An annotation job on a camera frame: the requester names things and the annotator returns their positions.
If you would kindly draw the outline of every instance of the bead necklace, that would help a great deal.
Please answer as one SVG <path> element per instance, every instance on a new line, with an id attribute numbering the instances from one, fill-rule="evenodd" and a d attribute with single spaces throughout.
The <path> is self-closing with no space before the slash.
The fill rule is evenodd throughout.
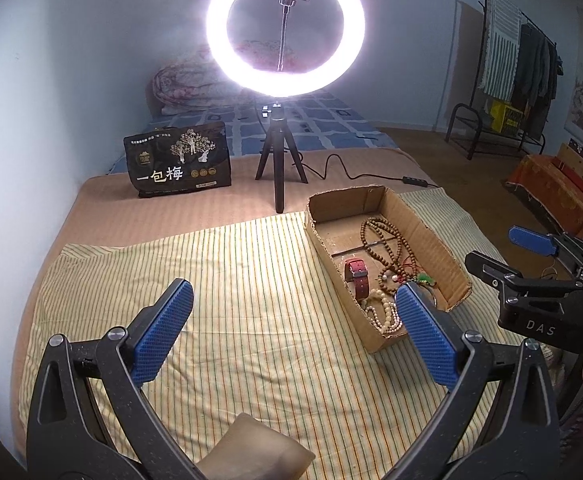
<path id="1" fill-rule="evenodd" d="M 376 314 L 376 309 L 369 304 L 370 301 L 380 300 L 382 306 L 385 309 L 385 321 L 380 322 L 378 315 Z M 361 301 L 361 306 L 365 311 L 365 314 L 369 317 L 369 322 L 371 322 L 374 327 L 383 335 L 392 335 L 398 332 L 403 326 L 403 322 L 398 317 L 398 311 L 396 310 L 396 303 L 394 303 L 393 298 L 390 298 L 382 290 L 378 288 L 373 288 L 369 292 L 369 297 L 366 300 Z"/>
<path id="2" fill-rule="evenodd" d="M 372 231 L 374 231 L 378 237 L 380 238 L 380 242 L 382 243 L 383 247 L 389 254 L 389 258 L 391 261 L 387 261 L 385 258 L 380 256 L 380 254 L 376 253 L 367 243 L 367 238 L 365 231 L 369 227 Z M 383 232 L 386 232 L 390 235 L 393 235 L 396 240 L 398 240 L 398 250 L 396 254 L 394 254 L 392 248 L 389 246 L 389 242 L 385 240 L 385 236 Z M 363 241 L 363 248 L 367 251 L 367 254 L 371 256 L 374 260 L 379 261 L 383 265 L 383 269 L 380 271 L 378 275 L 378 282 L 380 286 L 380 290 L 382 290 L 385 294 L 393 296 L 396 290 L 391 290 L 385 281 L 383 280 L 383 276 L 385 273 L 390 270 L 394 272 L 398 276 L 399 284 L 408 281 L 415 281 L 417 278 L 417 267 L 415 262 L 414 252 L 411 250 L 409 243 L 405 239 L 405 237 L 398 231 L 398 228 L 388 222 L 385 219 L 374 217 L 369 218 L 363 222 L 361 226 L 361 240 Z M 407 250 L 407 257 L 405 259 L 401 259 L 401 253 L 403 246 Z"/>

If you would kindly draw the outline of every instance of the tripod leg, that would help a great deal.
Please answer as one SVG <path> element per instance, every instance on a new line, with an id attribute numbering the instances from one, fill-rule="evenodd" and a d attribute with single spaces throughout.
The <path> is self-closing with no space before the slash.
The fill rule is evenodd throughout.
<path id="1" fill-rule="evenodd" d="M 285 140 L 287 140 L 287 146 L 290 149 L 291 158 L 293 158 L 294 166 L 298 170 L 298 174 L 300 175 L 300 181 L 303 184 L 308 184 L 307 182 L 307 175 L 305 175 L 305 168 L 302 167 L 302 162 L 300 161 L 300 153 L 298 152 L 298 148 L 296 147 L 296 141 L 293 138 L 292 131 L 285 126 Z"/>
<path id="2" fill-rule="evenodd" d="M 285 159 L 284 159 L 284 133 L 278 130 L 273 133 L 274 143 L 274 195 L 276 200 L 276 212 L 282 213 L 285 209 Z"/>
<path id="3" fill-rule="evenodd" d="M 258 170 L 256 171 L 256 180 L 260 180 L 263 176 L 263 171 L 265 171 L 265 166 L 267 165 L 267 159 L 269 158 L 269 152 L 272 150 L 272 136 L 273 132 L 267 130 L 267 135 L 265 136 L 265 142 L 263 143 L 263 153 L 260 155 L 260 162 L 258 162 Z"/>

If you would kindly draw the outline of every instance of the white bead necklace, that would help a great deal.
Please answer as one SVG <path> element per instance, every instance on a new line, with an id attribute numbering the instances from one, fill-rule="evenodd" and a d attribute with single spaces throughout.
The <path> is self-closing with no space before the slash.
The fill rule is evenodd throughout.
<path id="1" fill-rule="evenodd" d="M 370 305 L 371 301 L 379 300 L 385 309 L 385 322 L 381 323 L 378 315 L 376 314 L 376 309 Z M 369 322 L 371 322 L 376 329 L 383 335 L 394 334 L 398 332 L 403 326 L 403 322 L 398 317 L 398 311 L 396 310 L 396 303 L 392 301 L 393 298 L 386 294 L 378 288 L 373 288 L 369 292 L 369 296 L 366 300 L 361 301 L 361 306 L 365 311 L 365 314 L 369 317 Z"/>

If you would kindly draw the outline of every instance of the light stand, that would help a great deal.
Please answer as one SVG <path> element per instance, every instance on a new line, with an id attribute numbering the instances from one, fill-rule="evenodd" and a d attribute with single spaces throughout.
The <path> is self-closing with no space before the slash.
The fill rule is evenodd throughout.
<path id="1" fill-rule="evenodd" d="M 278 72 L 283 71 L 284 49 L 285 49 L 285 34 L 287 31 L 287 15 L 296 4 L 296 0 L 279 0 L 278 3 L 283 6 L 283 25 L 281 27 L 281 49 L 278 53 Z M 260 180 L 269 158 L 269 153 L 274 152 L 274 196 L 276 200 L 276 212 L 282 213 L 285 208 L 284 199 L 284 143 L 287 141 L 291 158 L 293 158 L 294 166 L 300 175 L 300 181 L 307 184 L 307 175 L 302 167 L 300 161 L 300 153 L 296 147 L 296 142 L 293 138 L 292 131 L 287 126 L 287 119 L 285 118 L 285 111 L 283 105 L 279 102 L 274 103 L 272 109 L 263 108 L 263 117 L 269 114 L 270 122 L 267 134 L 265 136 L 265 143 L 263 144 L 263 153 L 260 156 L 258 163 L 258 170 L 256 171 L 256 180 Z"/>

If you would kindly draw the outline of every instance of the clothes rack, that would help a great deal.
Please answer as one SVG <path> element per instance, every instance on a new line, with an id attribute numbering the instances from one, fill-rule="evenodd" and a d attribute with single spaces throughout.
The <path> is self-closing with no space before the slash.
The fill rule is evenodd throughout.
<path id="1" fill-rule="evenodd" d="M 540 147 L 540 153 L 545 150 L 545 135 L 540 134 L 540 140 L 536 140 L 533 137 L 529 137 L 526 132 L 523 130 L 522 133 L 518 133 L 515 136 L 506 136 L 500 132 L 493 130 L 492 128 L 488 128 L 483 124 L 483 119 L 480 115 L 480 112 L 476 110 L 474 107 L 474 101 L 476 99 L 476 90 L 478 89 L 478 79 L 480 77 L 480 70 L 482 67 L 483 56 L 485 55 L 485 38 L 487 37 L 487 0 L 485 3 L 480 3 L 483 7 L 483 33 L 480 40 L 480 52 L 478 54 L 478 64 L 476 65 L 476 76 L 474 78 L 474 86 L 471 91 L 471 98 L 469 99 L 469 103 L 458 103 L 451 112 L 451 117 L 449 118 L 449 126 L 447 128 L 447 134 L 445 136 L 445 142 L 449 142 L 453 140 L 456 144 L 458 144 L 461 148 L 467 151 L 467 160 L 472 160 L 475 153 L 487 153 L 490 155 L 504 155 L 504 156 L 520 156 L 520 152 L 524 151 L 524 144 L 525 142 L 534 144 Z M 524 12 L 520 10 L 521 15 L 527 20 L 527 23 L 534 27 L 537 31 L 539 31 L 548 41 L 553 43 L 556 46 L 556 43 L 551 41 L 549 37 L 542 31 L 542 29 L 533 22 L 533 20 Z M 459 110 L 468 110 L 472 114 L 476 116 L 475 119 L 469 117 L 462 117 L 458 116 Z M 460 121 L 466 126 L 469 126 L 474 130 L 474 137 L 472 140 L 468 139 L 459 139 L 458 137 L 452 137 L 451 131 L 453 130 L 453 126 L 456 121 Z M 511 144 L 505 144 L 503 142 L 490 142 L 486 140 L 480 140 L 481 134 L 489 134 L 492 136 L 493 139 L 510 139 L 520 141 L 518 147 L 512 146 Z M 481 142 L 482 144 L 488 146 L 497 146 L 497 151 L 486 151 L 486 150 L 478 150 L 478 143 Z"/>

